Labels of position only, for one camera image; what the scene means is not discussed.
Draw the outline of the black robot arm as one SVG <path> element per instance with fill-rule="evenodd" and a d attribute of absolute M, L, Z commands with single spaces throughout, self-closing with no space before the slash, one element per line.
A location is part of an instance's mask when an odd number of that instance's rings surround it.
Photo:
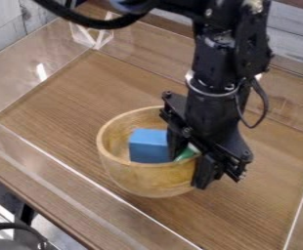
<path fill-rule="evenodd" d="M 228 176 L 239 181 L 253 160 L 239 126 L 249 95 L 263 105 L 268 95 L 256 76 L 269 70 L 272 49 L 267 33 L 272 0 L 109 0 L 113 8 L 141 15 L 153 9 L 192 21 L 195 54 L 185 75 L 188 93 L 161 94 L 159 116 L 167 123 L 169 155 L 185 147 L 199 151 L 191 185 L 204 189 Z"/>

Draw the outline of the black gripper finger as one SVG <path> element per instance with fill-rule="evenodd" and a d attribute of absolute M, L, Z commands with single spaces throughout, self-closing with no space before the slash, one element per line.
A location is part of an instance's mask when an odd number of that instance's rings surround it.
<path fill-rule="evenodd" d="M 216 169 L 215 159 L 207 154 L 201 155 L 196 160 L 191 186 L 197 189 L 205 189 L 208 184 L 213 181 Z"/>
<path fill-rule="evenodd" d="M 179 133 L 167 129 L 167 142 L 169 159 L 173 160 L 187 147 L 188 141 Z"/>

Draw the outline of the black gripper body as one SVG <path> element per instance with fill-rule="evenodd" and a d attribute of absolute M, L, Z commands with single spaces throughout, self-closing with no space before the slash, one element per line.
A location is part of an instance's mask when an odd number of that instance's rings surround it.
<path fill-rule="evenodd" d="M 216 161 L 213 180 L 227 175 L 239 182 L 253 154 L 239 132 L 243 111 L 251 94 L 251 82 L 240 79 L 221 88 L 197 77 L 187 79 L 187 95 L 165 91 L 159 116 L 167 129 L 179 133 L 200 153 Z"/>

